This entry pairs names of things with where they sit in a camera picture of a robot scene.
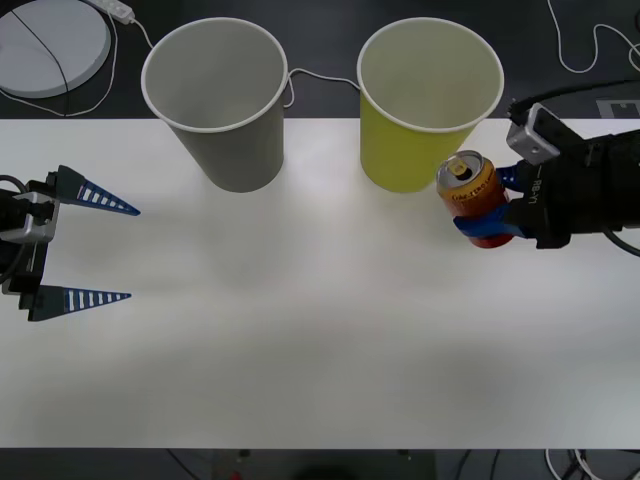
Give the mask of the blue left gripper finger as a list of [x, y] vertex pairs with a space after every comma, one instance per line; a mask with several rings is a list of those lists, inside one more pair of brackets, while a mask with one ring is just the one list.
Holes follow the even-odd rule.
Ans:
[[54, 197], [63, 204], [129, 216], [140, 215], [140, 211], [131, 204], [67, 166], [60, 165], [57, 171], [50, 172], [47, 184], [53, 188]]
[[42, 322], [130, 297], [130, 293], [124, 292], [41, 285], [33, 294], [20, 295], [19, 309], [28, 312], [29, 322]]

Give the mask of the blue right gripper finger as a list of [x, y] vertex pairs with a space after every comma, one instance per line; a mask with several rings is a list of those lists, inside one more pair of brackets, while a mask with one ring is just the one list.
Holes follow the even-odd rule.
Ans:
[[470, 239], [497, 239], [509, 236], [530, 239], [531, 233], [519, 224], [512, 208], [496, 208], [487, 214], [453, 218], [456, 228]]
[[523, 187], [519, 181], [520, 164], [514, 164], [496, 169], [496, 175], [500, 184], [507, 190], [523, 193]]

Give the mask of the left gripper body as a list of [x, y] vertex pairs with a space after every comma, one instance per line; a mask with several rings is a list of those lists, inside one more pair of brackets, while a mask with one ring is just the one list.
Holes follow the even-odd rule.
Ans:
[[60, 202], [44, 182], [23, 183], [10, 175], [1, 180], [14, 191], [1, 191], [1, 292], [35, 293], [42, 283], [48, 244], [53, 240]]

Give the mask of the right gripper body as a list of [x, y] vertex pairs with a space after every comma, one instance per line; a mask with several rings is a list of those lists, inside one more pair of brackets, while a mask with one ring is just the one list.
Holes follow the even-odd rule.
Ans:
[[601, 231], [601, 144], [587, 142], [533, 165], [518, 162], [524, 192], [512, 208], [538, 249], [559, 249], [577, 234]]

